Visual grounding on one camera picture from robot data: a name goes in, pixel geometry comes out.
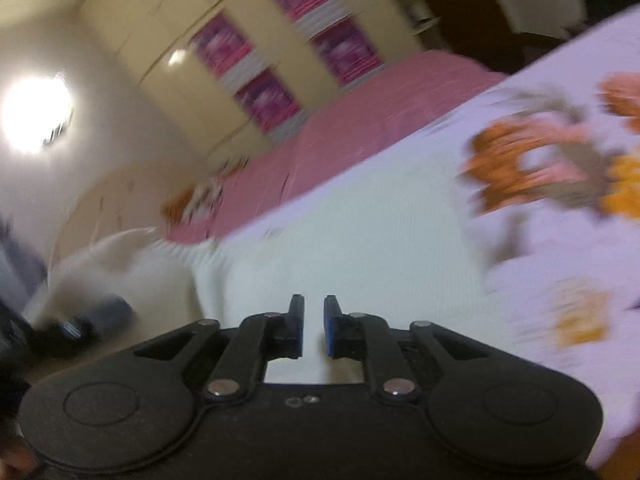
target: white bed sheet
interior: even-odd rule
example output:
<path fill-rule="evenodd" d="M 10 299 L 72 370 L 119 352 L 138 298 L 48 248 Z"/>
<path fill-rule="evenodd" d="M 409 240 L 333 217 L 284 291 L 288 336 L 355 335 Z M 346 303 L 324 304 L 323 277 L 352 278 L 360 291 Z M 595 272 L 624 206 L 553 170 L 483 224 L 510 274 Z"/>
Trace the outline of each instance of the white bed sheet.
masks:
<path fill-rule="evenodd" d="M 514 351 L 513 333 L 481 265 L 469 250 L 462 215 L 450 200 L 455 170 L 446 161 L 378 168 L 330 190 L 303 217 L 262 240 L 220 244 L 225 254 L 225 323 L 286 311 L 305 297 L 303 357 L 268 366 L 273 383 L 349 383 L 362 367 L 326 356 L 324 298 L 345 313 L 382 316 L 408 329 L 429 320 Z"/>
<path fill-rule="evenodd" d="M 605 113 L 598 96 L 598 83 L 613 72 L 640 72 L 640 7 L 557 49 L 384 152 L 232 233 L 228 240 L 259 239 L 277 232 L 335 189 L 368 174 L 419 164 L 434 156 L 454 160 L 462 167 L 469 156 L 469 139 L 515 111 L 502 102 L 503 91 L 508 89 L 560 89 L 571 102 L 589 111 L 588 122 L 598 150 L 630 151 L 640 144 L 640 137 L 624 127 L 623 118 Z M 478 189 L 459 184 L 459 198 L 470 203 Z M 559 352 L 548 339 L 537 338 L 521 349 L 524 357 L 571 374 L 598 394 L 605 424 L 590 459 L 597 465 L 640 422 L 640 311 L 629 312 L 629 306 L 640 299 L 640 228 L 622 218 L 601 224 L 588 212 L 561 210 L 548 200 L 524 209 L 528 217 L 527 256 L 492 267 L 486 275 L 516 332 L 540 332 L 549 324 L 545 301 L 548 303 L 549 290 L 558 280 L 586 276 L 612 295 L 612 333 L 607 341 Z M 509 214 L 510 208 L 505 208 L 475 218 L 469 206 L 466 228 L 479 253 L 500 241 Z"/>

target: bed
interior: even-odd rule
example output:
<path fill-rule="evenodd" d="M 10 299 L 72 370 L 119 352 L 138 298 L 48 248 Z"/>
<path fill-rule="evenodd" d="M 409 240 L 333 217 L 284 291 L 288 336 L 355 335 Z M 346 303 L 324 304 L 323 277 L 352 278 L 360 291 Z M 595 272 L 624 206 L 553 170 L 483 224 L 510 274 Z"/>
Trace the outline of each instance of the bed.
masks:
<path fill-rule="evenodd" d="M 281 146 L 287 156 L 274 150 L 253 169 L 247 167 L 246 175 L 254 174 L 255 180 L 241 173 L 225 189 L 220 212 L 225 202 L 238 204 L 241 218 L 232 219 L 232 210 L 228 216 L 219 212 L 200 232 L 183 233 L 190 241 L 223 236 L 219 245 L 213 239 L 192 246 L 161 241 L 145 252 L 140 248 L 150 244 L 152 234 L 131 235 L 136 251 L 124 258 L 121 271 L 129 288 L 123 295 L 131 293 L 133 302 L 144 296 L 145 280 L 130 275 L 136 269 L 146 269 L 140 276 L 154 280 L 148 310 L 139 313 L 151 323 L 139 325 L 135 337 L 151 337 L 198 316 L 234 326 L 258 311 L 282 311 L 287 296 L 302 292 L 308 298 L 308 360 L 305 366 L 270 364 L 267 378 L 312 381 L 325 365 L 319 361 L 321 293 L 337 294 L 346 312 L 379 314 L 398 328 L 408 320 L 430 319 L 589 385 L 606 416 L 590 458 L 591 465 L 601 464 L 640 421 L 636 30 L 640 8 L 506 80 L 493 75 L 501 81 L 496 86 L 484 79 L 482 67 L 469 62 L 466 73 L 477 71 L 486 91 L 476 88 L 475 96 L 460 99 L 452 111 L 447 112 L 450 103 L 434 105 L 432 115 L 427 111 L 417 118 L 414 113 L 421 108 L 431 109 L 419 100 L 405 107 L 413 110 L 406 124 L 430 124 L 410 135 L 389 128 L 394 133 L 370 151 L 363 142 L 360 154 L 338 150 L 343 158 L 321 156 L 322 150 L 307 148 L 313 145 L 314 124 L 332 124 L 335 115 L 329 108 Z M 409 99 L 413 93 L 407 92 L 404 98 Z M 445 93 L 440 93 L 443 102 L 448 101 Z M 371 116 L 379 123 L 378 111 Z M 377 127 L 367 124 L 358 142 L 369 139 L 367 128 Z M 358 129 L 358 124 L 351 127 Z M 320 126 L 317 132 L 322 134 Z M 334 132 L 324 133 L 331 137 Z M 302 157 L 313 152 L 320 155 Z M 281 173 L 280 156 L 288 164 Z M 339 162 L 325 168 L 336 158 Z M 273 180 L 261 178 L 261 171 Z M 242 208 L 240 191 L 229 199 L 235 186 L 247 186 L 243 189 L 249 193 L 251 182 L 257 196 L 251 207 Z M 274 196 L 268 193 L 274 189 Z M 332 239 L 334 232 L 340 233 L 339 240 Z M 129 245 L 118 247 L 120 259 Z M 66 264 L 66 271 L 63 263 L 60 274 L 78 280 L 79 269 L 87 269 L 100 248 L 92 253 Z M 170 280 L 163 278 L 160 254 L 172 257 L 166 261 Z M 440 260 L 442 266 L 434 265 Z M 178 261 L 185 265 L 176 266 Z M 102 262 L 110 286 L 117 285 L 119 267 L 108 258 Z M 424 272 L 414 276 L 414 267 Z M 95 262 L 93 270 L 97 283 Z M 58 281 L 60 291 L 64 276 Z M 380 294 L 385 301 L 375 300 Z M 366 298 L 365 304 L 358 304 L 359 298 Z M 428 304 L 433 298 L 438 298 L 436 308 Z M 44 301 L 31 309 L 30 319 L 53 311 L 55 305 Z"/>
<path fill-rule="evenodd" d="M 313 115 L 301 133 L 227 179 L 219 207 L 169 239 L 224 237 L 431 123 L 506 76 L 430 50 L 397 63 Z"/>
<path fill-rule="evenodd" d="M 606 420 L 591 463 L 602 463 L 640 422 L 638 30 L 640 7 L 396 139 L 226 240 L 273 236 L 349 182 L 385 168 L 446 160 L 459 173 L 451 181 L 450 199 L 465 219 L 486 286 L 507 310 L 522 345 L 518 353 L 575 376 L 598 394 Z M 616 76 L 621 72 L 633 75 Z M 481 132 L 495 133 L 496 124 L 529 120 L 551 132 L 551 140 L 522 149 L 530 165 L 524 173 L 541 178 L 540 187 L 525 196 L 488 196 L 487 181 L 472 175 L 481 151 L 474 141 Z M 514 131 L 516 143 L 530 140 L 526 129 L 522 133 L 516 125 Z M 500 157 L 500 151 L 485 155 Z M 565 164 L 558 164 L 563 155 Z"/>

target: pink bed sheet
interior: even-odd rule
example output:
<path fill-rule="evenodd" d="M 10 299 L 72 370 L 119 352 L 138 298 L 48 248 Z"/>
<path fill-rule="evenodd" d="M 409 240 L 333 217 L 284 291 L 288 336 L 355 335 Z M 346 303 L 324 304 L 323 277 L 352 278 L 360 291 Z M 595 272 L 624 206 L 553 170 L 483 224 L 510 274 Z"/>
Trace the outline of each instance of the pink bed sheet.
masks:
<path fill-rule="evenodd" d="M 228 179 L 215 213 L 173 227 L 198 243 L 231 231 L 404 139 L 506 78 L 430 50 L 399 62 L 313 115 L 300 134 Z"/>

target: metal screw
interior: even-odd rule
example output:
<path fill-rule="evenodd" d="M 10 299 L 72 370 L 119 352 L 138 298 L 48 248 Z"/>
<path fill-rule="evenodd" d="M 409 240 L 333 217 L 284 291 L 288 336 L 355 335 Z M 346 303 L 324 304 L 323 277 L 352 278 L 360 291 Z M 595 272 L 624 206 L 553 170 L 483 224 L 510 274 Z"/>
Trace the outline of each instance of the metal screw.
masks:
<path fill-rule="evenodd" d="M 226 397 L 236 393 L 240 389 L 240 384 L 231 379 L 218 379 L 207 385 L 210 394 L 216 397 Z"/>
<path fill-rule="evenodd" d="M 289 397 L 284 403 L 290 408 L 300 408 L 302 407 L 303 401 L 300 397 Z"/>
<path fill-rule="evenodd" d="M 382 385 L 382 389 L 393 396 L 405 396 L 415 390 L 415 383 L 409 379 L 389 379 Z"/>

